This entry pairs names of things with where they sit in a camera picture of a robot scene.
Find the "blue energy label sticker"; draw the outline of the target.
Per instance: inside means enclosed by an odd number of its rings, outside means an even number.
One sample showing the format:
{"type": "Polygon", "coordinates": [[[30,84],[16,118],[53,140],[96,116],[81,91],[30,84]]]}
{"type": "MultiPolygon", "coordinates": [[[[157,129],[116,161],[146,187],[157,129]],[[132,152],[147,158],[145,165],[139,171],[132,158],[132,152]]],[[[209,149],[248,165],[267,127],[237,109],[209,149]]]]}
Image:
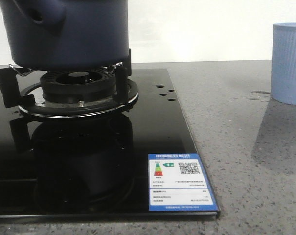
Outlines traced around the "blue energy label sticker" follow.
{"type": "Polygon", "coordinates": [[[217,212],[197,153],[148,154],[149,211],[217,212]]]}

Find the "light blue ribbed cup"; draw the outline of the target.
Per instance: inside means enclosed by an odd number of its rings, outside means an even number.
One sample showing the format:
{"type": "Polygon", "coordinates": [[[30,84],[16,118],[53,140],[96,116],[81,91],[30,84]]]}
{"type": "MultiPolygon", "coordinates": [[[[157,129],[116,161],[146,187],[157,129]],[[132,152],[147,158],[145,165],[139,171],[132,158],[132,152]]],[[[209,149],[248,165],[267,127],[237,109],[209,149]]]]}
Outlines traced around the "light blue ribbed cup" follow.
{"type": "Polygon", "coordinates": [[[271,97],[296,105],[296,22],[273,25],[271,97]]]}

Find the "black pot support grate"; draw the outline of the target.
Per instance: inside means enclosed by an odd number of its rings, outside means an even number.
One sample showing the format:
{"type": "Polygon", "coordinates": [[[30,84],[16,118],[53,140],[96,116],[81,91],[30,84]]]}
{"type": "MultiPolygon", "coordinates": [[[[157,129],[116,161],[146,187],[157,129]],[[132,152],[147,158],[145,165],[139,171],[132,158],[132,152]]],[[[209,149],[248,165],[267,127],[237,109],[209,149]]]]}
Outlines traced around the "black pot support grate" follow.
{"type": "Polygon", "coordinates": [[[132,74],[131,55],[118,62],[109,62],[91,69],[62,71],[87,71],[102,69],[116,78],[116,91],[111,96],[96,101],[78,103],[55,103],[44,99],[40,78],[43,74],[32,69],[14,67],[0,69],[0,90],[6,108],[17,106],[19,111],[38,118],[63,119],[86,118],[109,113],[123,112],[133,107],[138,99],[138,86],[129,79],[132,74]]]}

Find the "black glass gas stove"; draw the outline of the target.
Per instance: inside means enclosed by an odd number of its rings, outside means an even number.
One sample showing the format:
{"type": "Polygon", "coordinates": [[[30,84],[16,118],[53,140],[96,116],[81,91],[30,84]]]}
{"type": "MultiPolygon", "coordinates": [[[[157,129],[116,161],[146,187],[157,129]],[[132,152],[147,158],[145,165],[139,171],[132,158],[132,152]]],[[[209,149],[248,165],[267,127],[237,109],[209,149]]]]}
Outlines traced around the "black glass gas stove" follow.
{"type": "Polygon", "coordinates": [[[148,154],[199,153],[167,70],[129,79],[139,90],[133,107],[93,117],[24,115],[5,107],[0,90],[0,221],[220,215],[218,204],[217,212],[149,211],[148,154]]]}

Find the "dark blue cooking pot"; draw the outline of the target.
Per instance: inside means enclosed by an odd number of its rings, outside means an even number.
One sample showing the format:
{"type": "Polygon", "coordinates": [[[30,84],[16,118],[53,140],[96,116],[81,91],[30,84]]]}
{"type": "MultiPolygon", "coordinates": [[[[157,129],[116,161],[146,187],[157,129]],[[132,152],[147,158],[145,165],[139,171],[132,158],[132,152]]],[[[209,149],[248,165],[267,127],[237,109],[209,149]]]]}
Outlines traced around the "dark blue cooking pot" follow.
{"type": "Polygon", "coordinates": [[[21,67],[92,69],[128,57],[126,0],[2,0],[0,7],[21,67]]]}

